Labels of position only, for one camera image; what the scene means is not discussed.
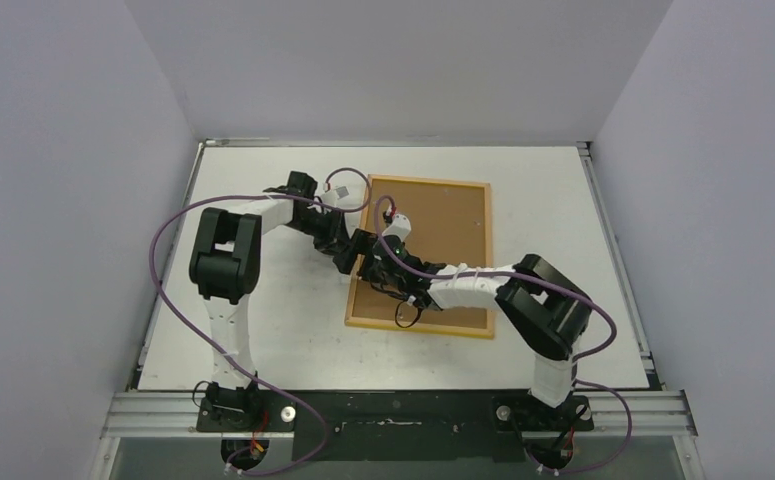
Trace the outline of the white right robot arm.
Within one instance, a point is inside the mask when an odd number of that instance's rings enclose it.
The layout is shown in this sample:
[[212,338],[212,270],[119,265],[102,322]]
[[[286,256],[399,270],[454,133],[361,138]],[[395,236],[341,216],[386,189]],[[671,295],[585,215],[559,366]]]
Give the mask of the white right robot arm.
[[333,262],[418,314],[457,308],[503,313],[537,356],[530,419],[543,429],[556,427],[568,415],[575,349],[590,316],[586,294],[535,254],[500,268],[425,262],[408,252],[410,232],[408,225],[389,226],[377,237],[358,229]]

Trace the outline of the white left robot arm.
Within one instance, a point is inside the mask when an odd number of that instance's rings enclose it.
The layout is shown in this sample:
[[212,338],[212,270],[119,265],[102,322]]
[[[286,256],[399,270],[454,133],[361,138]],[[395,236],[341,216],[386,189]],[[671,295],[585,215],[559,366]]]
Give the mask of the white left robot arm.
[[317,251],[336,256],[351,245],[345,216],[363,210],[371,188],[352,205],[346,186],[327,185],[293,171],[286,184],[250,197],[234,210],[206,208],[200,215],[189,278],[197,286],[211,325],[214,372],[204,406],[221,411],[233,428],[245,431],[263,410],[249,345],[248,303],[261,271],[262,237],[279,226],[309,235]]

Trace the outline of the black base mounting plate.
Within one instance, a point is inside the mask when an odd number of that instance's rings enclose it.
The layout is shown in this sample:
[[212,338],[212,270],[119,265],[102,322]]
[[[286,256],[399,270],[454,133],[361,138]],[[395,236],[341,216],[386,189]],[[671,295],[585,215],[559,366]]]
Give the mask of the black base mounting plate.
[[571,436],[594,428],[587,397],[549,407],[520,389],[295,391],[258,393],[256,412],[232,399],[200,404],[195,429],[221,435],[235,466],[257,470],[286,440],[294,460],[521,462],[526,454],[556,466]]

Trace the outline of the aluminium front rail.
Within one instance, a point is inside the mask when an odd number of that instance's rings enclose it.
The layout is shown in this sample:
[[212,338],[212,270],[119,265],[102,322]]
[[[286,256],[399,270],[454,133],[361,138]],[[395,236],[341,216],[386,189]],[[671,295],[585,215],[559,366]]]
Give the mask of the aluminium front rail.
[[[589,399],[596,435],[626,431],[622,403],[598,390],[581,392]],[[622,391],[632,414],[635,436],[698,435],[682,391]],[[116,394],[102,435],[112,438],[246,438],[245,432],[201,432],[196,428],[198,407],[188,392],[127,392]]]

